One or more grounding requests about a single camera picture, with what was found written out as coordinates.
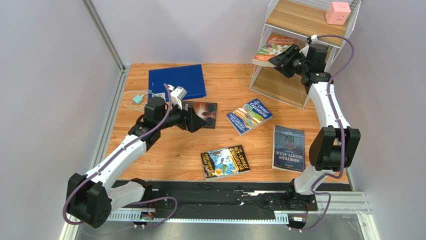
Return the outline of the orange 78-Storey Treehouse book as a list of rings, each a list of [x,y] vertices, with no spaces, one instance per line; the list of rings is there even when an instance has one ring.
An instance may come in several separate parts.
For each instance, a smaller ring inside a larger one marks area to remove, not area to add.
[[[255,54],[252,63],[261,67],[273,68],[274,65],[269,62],[269,59],[283,53],[292,45],[297,45],[298,42],[297,38],[272,33]]]

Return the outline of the black 169-Storey Treehouse book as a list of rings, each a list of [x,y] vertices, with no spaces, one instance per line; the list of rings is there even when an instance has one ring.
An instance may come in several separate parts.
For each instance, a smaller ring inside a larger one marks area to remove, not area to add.
[[[251,171],[242,145],[202,152],[200,157],[205,181],[213,181]]]

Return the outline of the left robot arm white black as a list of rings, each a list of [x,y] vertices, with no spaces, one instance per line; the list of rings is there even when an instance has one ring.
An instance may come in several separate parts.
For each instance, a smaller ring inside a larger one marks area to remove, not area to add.
[[[131,163],[157,142],[162,130],[178,127],[194,133],[206,125],[207,121],[198,116],[193,107],[152,97],[144,113],[110,155],[85,174],[74,173],[69,178],[63,216],[71,215],[78,219],[77,225],[86,224],[96,229],[119,208],[150,203],[145,195],[151,194],[152,186],[146,181],[134,178],[119,187],[114,187],[114,183]]]

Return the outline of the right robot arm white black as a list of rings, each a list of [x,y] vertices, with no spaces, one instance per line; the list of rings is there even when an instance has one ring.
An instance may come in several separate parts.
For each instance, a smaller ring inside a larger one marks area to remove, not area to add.
[[[312,100],[320,130],[309,151],[309,165],[294,179],[297,195],[312,195],[326,178],[340,179],[353,161],[361,139],[340,110],[335,96],[334,77],[326,72],[328,47],[312,43],[304,48],[293,44],[268,62],[287,78],[301,77],[301,84]]]

